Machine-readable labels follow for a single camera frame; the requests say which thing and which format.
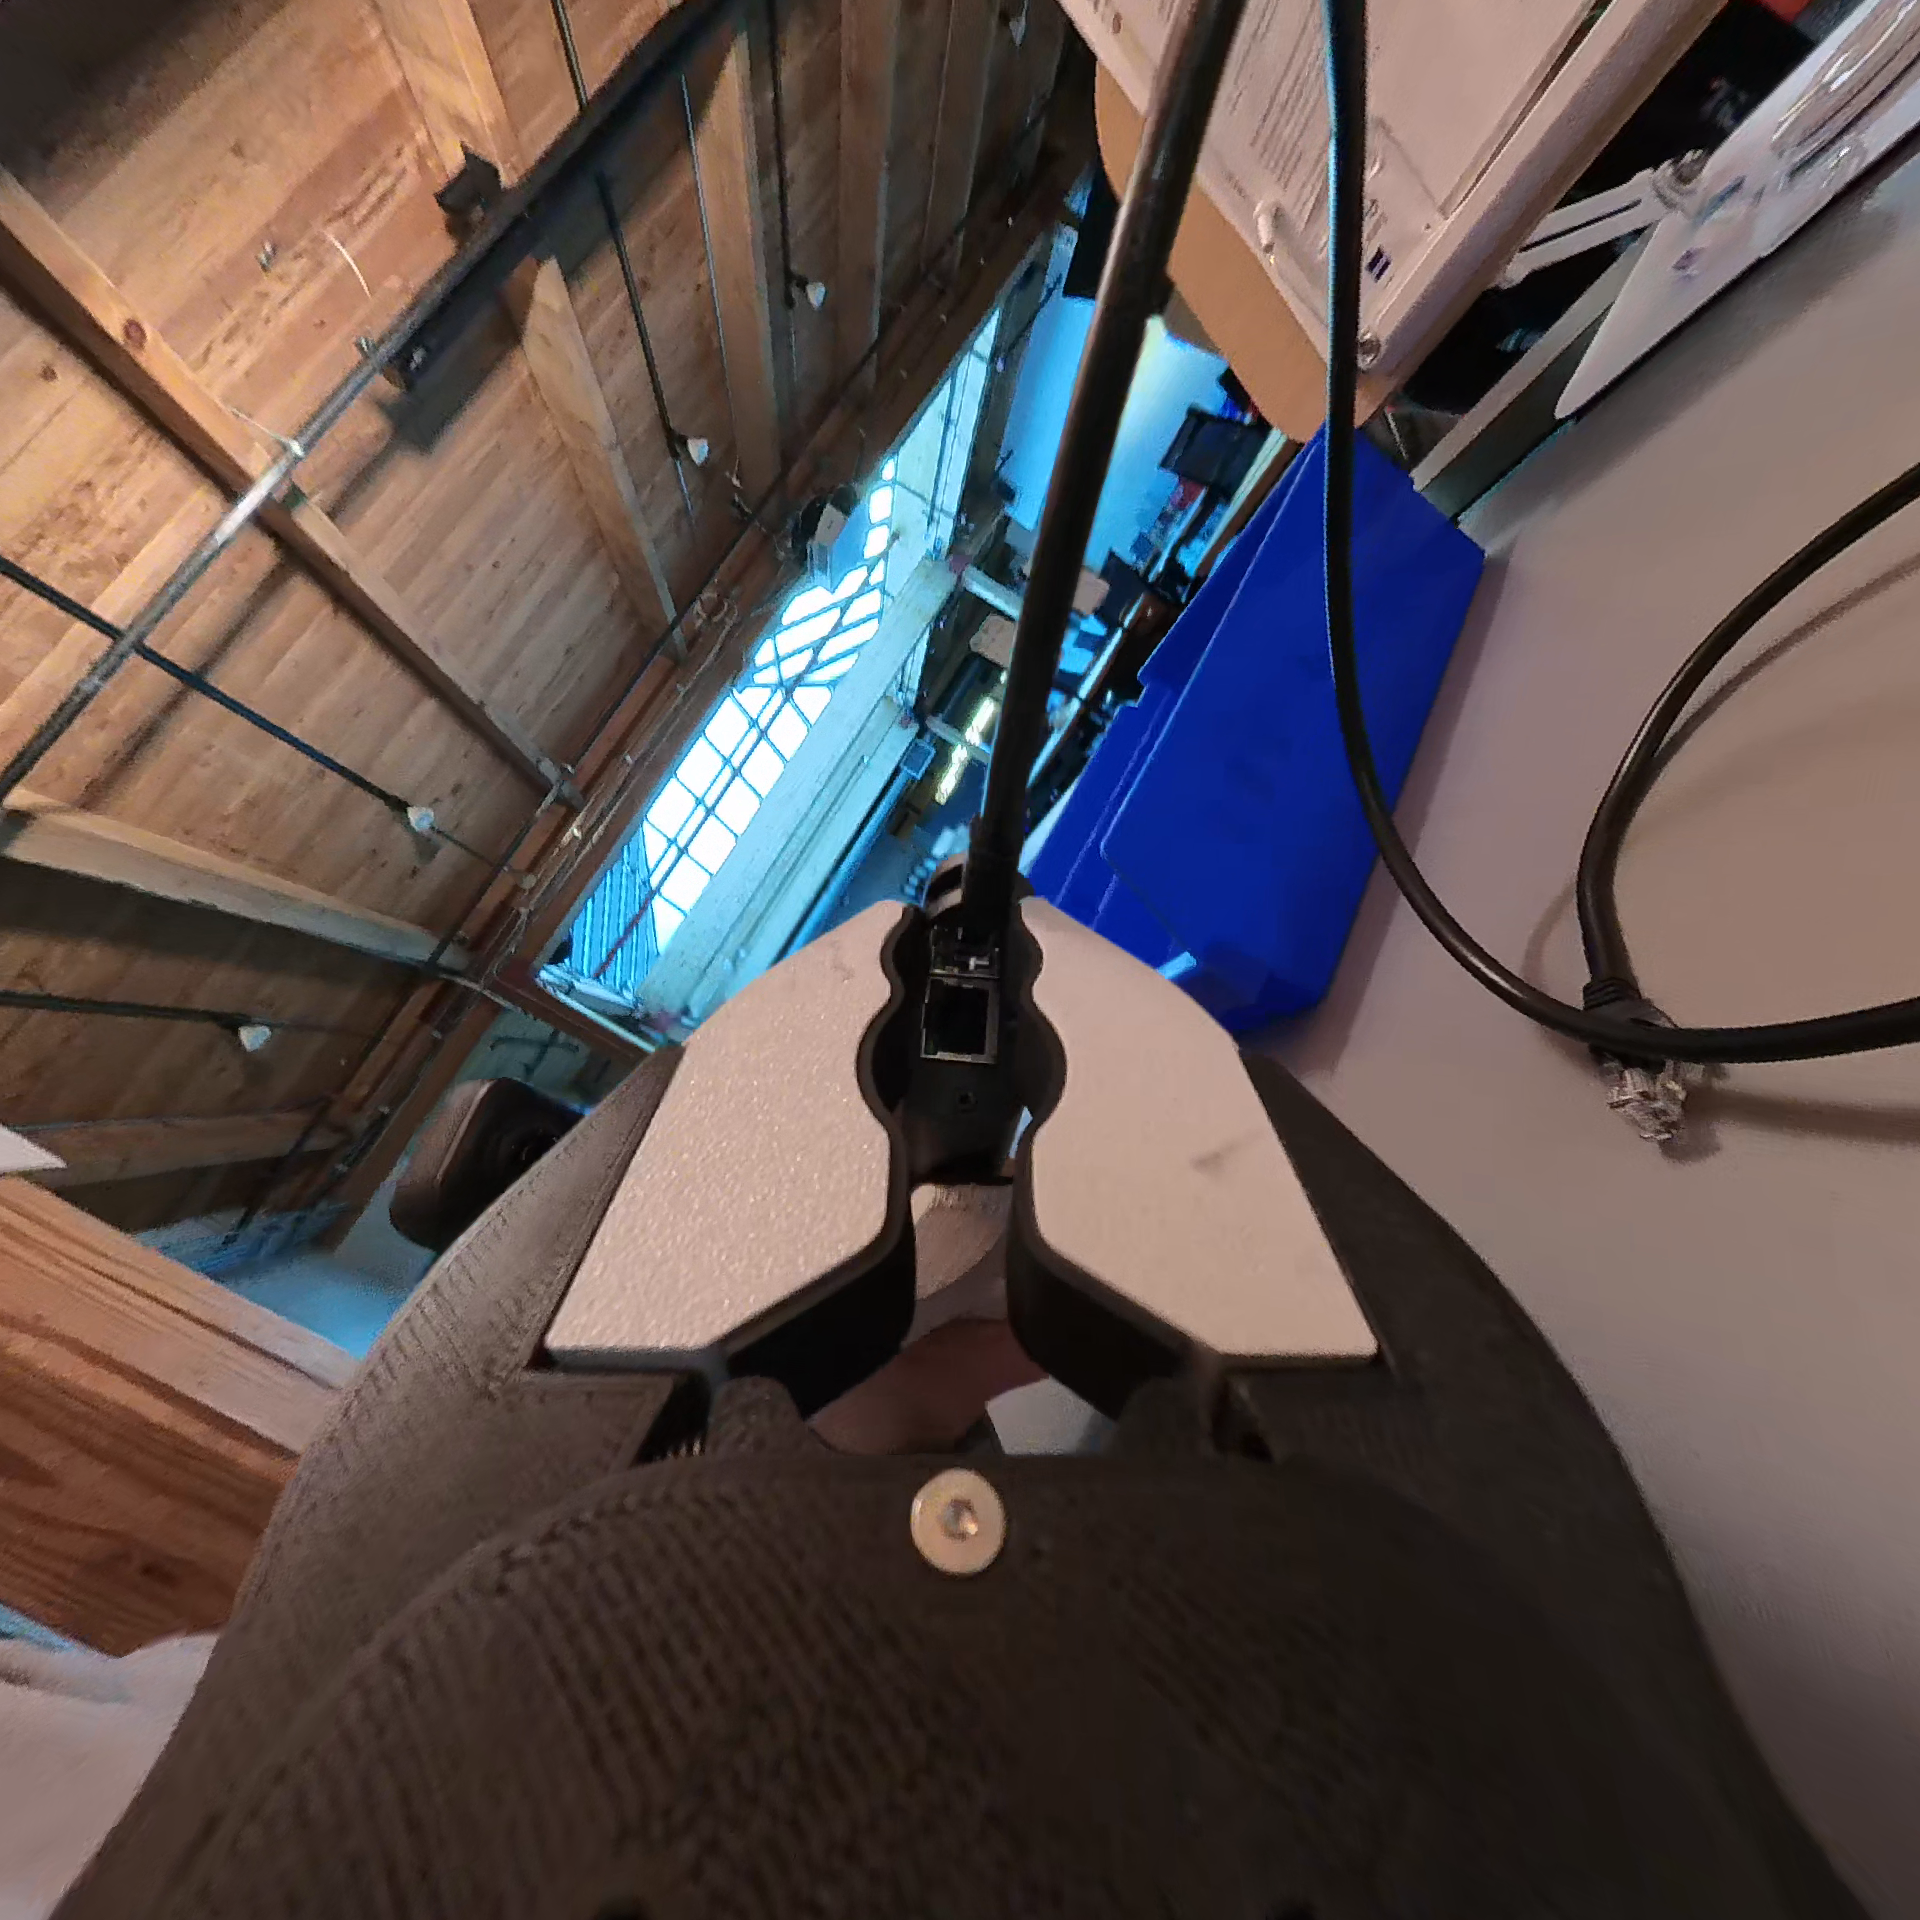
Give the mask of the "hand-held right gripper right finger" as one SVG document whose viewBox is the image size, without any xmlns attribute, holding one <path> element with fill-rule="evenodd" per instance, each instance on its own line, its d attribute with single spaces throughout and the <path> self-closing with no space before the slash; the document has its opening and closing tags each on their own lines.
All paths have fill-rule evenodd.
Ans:
<svg viewBox="0 0 1920 1920">
<path fill-rule="evenodd" d="M 1378 1334 L 1233 1036 L 1041 898 L 1020 907 L 1012 1329 L 1116 1418 L 1137 1389 L 1357 1369 Z"/>
</svg>

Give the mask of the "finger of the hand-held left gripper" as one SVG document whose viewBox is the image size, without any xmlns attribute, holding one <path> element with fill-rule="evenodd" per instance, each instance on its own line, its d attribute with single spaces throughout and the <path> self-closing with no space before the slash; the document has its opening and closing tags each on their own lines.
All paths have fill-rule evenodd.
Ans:
<svg viewBox="0 0 1920 1920">
<path fill-rule="evenodd" d="M 925 1182 L 913 1191 L 916 1307 L 907 1333 L 1005 1318 L 1012 1184 Z"/>
</svg>

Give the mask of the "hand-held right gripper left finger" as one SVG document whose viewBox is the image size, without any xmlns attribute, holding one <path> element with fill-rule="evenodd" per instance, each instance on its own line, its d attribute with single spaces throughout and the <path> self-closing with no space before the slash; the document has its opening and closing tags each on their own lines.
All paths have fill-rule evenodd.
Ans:
<svg viewBox="0 0 1920 1920">
<path fill-rule="evenodd" d="M 556 1369 L 766 1378 L 819 1412 L 898 1353 L 915 1233 L 877 1052 L 916 925 L 858 912 L 685 1043 L 545 1331 Z"/>
</svg>

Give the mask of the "black network switch box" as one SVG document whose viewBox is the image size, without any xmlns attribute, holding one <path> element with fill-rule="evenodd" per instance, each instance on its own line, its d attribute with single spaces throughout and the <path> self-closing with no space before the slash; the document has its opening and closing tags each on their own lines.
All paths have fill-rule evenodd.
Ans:
<svg viewBox="0 0 1920 1920">
<path fill-rule="evenodd" d="M 898 1001 L 877 1028 L 878 1106 L 897 1121 L 913 1186 L 1002 1186 L 1043 1092 L 1031 987 L 1041 947 L 1007 912 L 967 930 L 958 863 L 882 947 Z"/>
</svg>

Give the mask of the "grey desk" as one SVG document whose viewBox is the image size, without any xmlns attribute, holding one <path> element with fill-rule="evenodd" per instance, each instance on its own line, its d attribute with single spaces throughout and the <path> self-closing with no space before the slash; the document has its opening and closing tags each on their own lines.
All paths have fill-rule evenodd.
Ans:
<svg viewBox="0 0 1920 1920">
<path fill-rule="evenodd" d="M 1583 981 L 1569 883 L 1659 686 L 1914 461 L 1916 268 L 1909 152 L 1467 514 L 1489 565 L 1400 822 L 1550 992 Z M 1619 909 L 1674 1021 L 1916 994 L 1916 604 L 1907 508 L 1742 639 L 1646 795 Z M 1710 1074 L 1663 1150 L 1384 876 L 1329 999 L 1261 1046 L 1549 1334 L 1779 1780 L 1862 1905 L 1916 1916 L 1916 1050 Z"/>
</svg>

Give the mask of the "wooden pillar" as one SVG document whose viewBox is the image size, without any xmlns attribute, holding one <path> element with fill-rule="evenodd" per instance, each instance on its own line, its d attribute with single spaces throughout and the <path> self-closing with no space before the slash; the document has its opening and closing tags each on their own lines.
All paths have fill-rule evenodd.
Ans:
<svg viewBox="0 0 1920 1920">
<path fill-rule="evenodd" d="M 4 1606 L 110 1655 L 223 1626 L 355 1367 L 4 1177 Z"/>
</svg>

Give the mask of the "large grid window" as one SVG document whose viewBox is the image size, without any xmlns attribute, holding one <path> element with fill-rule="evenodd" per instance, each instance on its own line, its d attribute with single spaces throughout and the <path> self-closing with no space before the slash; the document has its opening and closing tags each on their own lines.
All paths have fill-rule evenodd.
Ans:
<svg viewBox="0 0 1920 1920">
<path fill-rule="evenodd" d="M 862 494 L 853 561 L 791 590 L 685 753 L 659 780 L 623 849 L 590 889 L 547 970 L 634 1005 L 690 914 L 721 878 L 782 773 L 808 742 L 887 610 L 902 452 Z"/>
</svg>

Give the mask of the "blue plastic bin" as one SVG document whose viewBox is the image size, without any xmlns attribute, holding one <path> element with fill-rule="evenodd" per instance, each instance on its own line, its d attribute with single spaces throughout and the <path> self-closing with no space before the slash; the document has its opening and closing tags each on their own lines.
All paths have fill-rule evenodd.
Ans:
<svg viewBox="0 0 1920 1920">
<path fill-rule="evenodd" d="M 1483 554 L 1373 443 L 1355 452 L 1358 693 L 1398 802 Z M 1333 702 L 1324 543 L 1315 436 L 1141 666 L 1027 865 L 1230 1032 L 1329 994 L 1377 863 Z"/>
</svg>

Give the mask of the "printed instruction sheet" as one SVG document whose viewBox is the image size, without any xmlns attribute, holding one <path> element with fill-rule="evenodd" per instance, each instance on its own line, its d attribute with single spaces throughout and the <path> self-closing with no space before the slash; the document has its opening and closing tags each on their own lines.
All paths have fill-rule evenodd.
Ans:
<svg viewBox="0 0 1920 1920">
<path fill-rule="evenodd" d="M 1366 3 L 1358 331 L 1391 362 L 1463 291 L 1550 172 L 1614 108 L 1684 3 Z M 1252 1 L 1195 179 L 1329 347 L 1326 9 Z"/>
</svg>

